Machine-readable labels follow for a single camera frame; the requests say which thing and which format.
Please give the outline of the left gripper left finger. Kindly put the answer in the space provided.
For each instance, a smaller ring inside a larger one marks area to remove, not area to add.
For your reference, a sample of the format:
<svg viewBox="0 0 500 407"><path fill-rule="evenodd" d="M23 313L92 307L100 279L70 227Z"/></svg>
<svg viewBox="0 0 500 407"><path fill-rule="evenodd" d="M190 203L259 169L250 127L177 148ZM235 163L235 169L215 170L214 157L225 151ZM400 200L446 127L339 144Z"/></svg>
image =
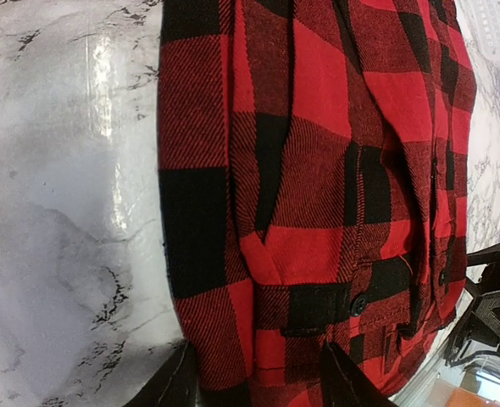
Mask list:
<svg viewBox="0 0 500 407"><path fill-rule="evenodd" d="M140 395L140 406L195 406L197 356L191 344L178 346L142 389Z"/></svg>

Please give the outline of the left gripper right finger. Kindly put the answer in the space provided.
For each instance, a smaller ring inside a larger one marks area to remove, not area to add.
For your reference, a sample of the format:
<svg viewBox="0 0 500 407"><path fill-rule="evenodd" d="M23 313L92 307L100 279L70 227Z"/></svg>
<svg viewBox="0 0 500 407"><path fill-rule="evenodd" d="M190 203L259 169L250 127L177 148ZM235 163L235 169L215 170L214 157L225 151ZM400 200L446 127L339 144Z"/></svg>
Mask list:
<svg viewBox="0 0 500 407"><path fill-rule="evenodd" d="M325 342L319 353L324 406L395 407L337 343Z"/></svg>

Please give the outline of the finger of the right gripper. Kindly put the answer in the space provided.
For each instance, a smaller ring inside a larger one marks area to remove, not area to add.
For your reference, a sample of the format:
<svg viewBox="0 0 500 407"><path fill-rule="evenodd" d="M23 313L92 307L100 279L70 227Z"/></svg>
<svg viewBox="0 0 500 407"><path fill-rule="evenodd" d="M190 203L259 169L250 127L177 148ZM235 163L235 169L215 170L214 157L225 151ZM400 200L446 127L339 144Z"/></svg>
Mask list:
<svg viewBox="0 0 500 407"><path fill-rule="evenodd" d="M467 255L467 267L484 265L485 269L478 282L468 277L465 289L469 293L489 293L500 290L500 243Z"/></svg>
<svg viewBox="0 0 500 407"><path fill-rule="evenodd" d="M500 290L467 289L472 301L453 328L444 351L446 365L467 365L483 356L500 358Z"/></svg>

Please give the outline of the red black plaid shirt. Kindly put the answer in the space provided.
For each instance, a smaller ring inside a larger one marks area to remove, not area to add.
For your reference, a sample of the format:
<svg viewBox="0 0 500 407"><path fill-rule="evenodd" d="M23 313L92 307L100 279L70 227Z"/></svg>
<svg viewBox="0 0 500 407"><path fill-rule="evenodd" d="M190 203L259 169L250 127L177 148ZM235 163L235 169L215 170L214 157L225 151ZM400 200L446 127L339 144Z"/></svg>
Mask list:
<svg viewBox="0 0 500 407"><path fill-rule="evenodd" d="M167 271L205 406L389 399L455 318L476 84L453 1L167 1Z"/></svg>

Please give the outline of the white plastic basket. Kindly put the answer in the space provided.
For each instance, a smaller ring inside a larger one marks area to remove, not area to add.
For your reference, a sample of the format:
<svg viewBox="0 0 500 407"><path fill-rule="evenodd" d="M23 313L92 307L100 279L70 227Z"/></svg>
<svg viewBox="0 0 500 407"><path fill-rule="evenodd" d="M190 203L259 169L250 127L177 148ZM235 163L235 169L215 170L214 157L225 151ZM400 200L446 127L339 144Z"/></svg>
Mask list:
<svg viewBox="0 0 500 407"><path fill-rule="evenodd" d="M500 64L500 0L460 1L483 55Z"/></svg>

